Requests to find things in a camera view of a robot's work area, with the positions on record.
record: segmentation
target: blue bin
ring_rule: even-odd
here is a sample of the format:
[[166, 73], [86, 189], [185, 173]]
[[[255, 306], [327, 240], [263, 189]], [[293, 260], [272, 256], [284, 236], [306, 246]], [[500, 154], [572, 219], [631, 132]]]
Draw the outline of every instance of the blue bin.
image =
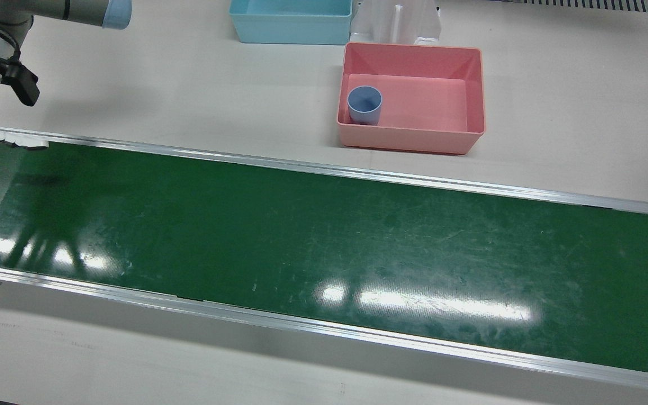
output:
[[232, 0], [243, 43], [346, 44], [352, 0]]

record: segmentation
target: blue cup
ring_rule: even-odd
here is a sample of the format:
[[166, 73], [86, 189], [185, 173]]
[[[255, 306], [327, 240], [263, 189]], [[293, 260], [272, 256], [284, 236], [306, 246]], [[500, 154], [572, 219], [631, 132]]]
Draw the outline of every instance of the blue cup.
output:
[[381, 115], [381, 92], [370, 85], [360, 85], [349, 92], [346, 103], [356, 124], [376, 125]]

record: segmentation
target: white tabletop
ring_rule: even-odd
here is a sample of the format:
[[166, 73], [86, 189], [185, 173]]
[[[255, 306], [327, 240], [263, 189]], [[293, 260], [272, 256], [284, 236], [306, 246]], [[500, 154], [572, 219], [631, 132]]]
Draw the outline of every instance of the white tabletop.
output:
[[242, 44], [227, 0], [134, 2], [125, 31], [38, 18], [0, 126], [648, 202], [648, 13], [446, 1], [483, 51], [488, 130], [466, 156], [347, 148], [342, 46]]

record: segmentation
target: blue robot arm cap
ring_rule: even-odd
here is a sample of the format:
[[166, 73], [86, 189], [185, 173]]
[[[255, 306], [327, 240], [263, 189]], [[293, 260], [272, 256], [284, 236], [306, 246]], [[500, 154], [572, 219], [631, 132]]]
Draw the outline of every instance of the blue robot arm cap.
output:
[[103, 16], [103, 28], [124, 30], [132, 19], [132, 0], [109, 0]]

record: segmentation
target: green conveyor belt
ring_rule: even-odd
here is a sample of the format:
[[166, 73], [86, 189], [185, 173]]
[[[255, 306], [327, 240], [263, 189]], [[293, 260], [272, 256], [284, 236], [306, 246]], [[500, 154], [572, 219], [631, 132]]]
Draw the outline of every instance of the green conveyor belt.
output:
[[0, 146], [0, 267], [648, 372], [643, 214]]

